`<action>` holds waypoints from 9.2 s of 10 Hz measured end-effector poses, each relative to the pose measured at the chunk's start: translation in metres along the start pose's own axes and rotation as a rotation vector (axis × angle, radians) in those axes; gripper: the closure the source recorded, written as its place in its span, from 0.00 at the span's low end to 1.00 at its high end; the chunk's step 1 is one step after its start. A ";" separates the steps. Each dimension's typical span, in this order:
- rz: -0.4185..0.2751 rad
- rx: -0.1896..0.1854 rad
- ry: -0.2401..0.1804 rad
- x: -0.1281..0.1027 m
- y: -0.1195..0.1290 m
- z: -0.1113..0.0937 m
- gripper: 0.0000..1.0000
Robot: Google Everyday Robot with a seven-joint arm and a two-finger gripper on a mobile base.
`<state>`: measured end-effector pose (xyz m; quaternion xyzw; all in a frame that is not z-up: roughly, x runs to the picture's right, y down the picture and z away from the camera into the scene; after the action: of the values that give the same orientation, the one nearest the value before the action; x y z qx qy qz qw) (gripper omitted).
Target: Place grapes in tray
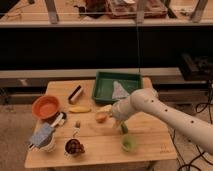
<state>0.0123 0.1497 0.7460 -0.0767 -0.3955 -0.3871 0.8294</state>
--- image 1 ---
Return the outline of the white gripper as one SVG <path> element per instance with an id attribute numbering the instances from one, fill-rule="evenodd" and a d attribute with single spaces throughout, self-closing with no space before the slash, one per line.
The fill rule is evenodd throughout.
<path id="1" fill-rule="evenodd" d="M 97 113 L 112 113 L 112 116 L 117 120 L 117 121 L 126 121 L 128 120 L 132 113 L 133 113 L 133 108 L 131 106 L 131 103 L 128 99 L 123 99 L 120 101 L 117 101 L 113 105 L 105 105 L 98 109 Z"/>

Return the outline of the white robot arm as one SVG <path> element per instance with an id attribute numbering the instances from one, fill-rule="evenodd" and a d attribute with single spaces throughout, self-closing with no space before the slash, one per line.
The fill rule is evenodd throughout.
<path id="1" fill-rule="evenodd" d="M 125 122 L 138 112 L 157 117 L 213 155 L 213 125 L 164 104 L 153 88 L 135 90 L 106 108 L 117 122 Z"/>

